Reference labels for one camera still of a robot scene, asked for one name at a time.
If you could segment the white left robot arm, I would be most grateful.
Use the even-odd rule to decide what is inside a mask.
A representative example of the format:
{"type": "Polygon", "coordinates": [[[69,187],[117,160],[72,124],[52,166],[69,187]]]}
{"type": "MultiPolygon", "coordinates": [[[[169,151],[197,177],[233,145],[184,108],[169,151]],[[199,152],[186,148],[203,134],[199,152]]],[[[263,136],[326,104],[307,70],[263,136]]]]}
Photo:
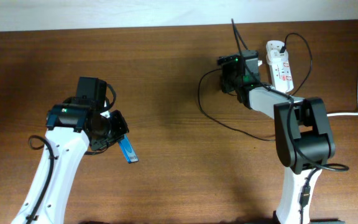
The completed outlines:
{"type": "Polygon", "coordinates": [[[120,111],[112,110],[116,97],[105,81],[80,77],[75,96],[55,104],[47,113],[45,136],[39,140],[42,157],[26,199],[13,223],[63,223],[67,201],[83,156],[102,154],[118,144],[128,163],[139,158],[127,134],[129,128],[120,111]]]}

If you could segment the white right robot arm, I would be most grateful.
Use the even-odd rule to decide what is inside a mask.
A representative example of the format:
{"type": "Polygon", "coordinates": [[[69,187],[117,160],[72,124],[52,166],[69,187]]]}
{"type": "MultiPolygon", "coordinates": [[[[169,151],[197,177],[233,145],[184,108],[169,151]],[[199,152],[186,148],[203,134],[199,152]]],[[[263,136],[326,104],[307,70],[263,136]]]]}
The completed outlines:
{"type": "Polygon", "coordinates": [[[317,179],[332,168],[333,133],[321,98],[299,98],[260,81],[259,55],[254,50],[219,57],[221,88],[235,92],[246,108],[272,118],[275,147],[284,166],[280,203],[274,223],[311,223],[310,205],[317,179]]]}

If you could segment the blue Galaxy smartphone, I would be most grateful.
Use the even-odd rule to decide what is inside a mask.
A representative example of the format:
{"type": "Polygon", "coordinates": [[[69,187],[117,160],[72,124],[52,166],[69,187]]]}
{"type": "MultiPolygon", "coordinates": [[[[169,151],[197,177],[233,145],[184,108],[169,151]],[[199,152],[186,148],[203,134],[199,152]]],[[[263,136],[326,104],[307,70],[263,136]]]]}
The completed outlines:
{"type": "Polygon", "coordinates": [[[139,161],[139,158],[137,157],[137,154],[135,153],[129,138],[126,135],[124,135],[124,137],[118,143],[126,161],[129,164],[139,161]]]}

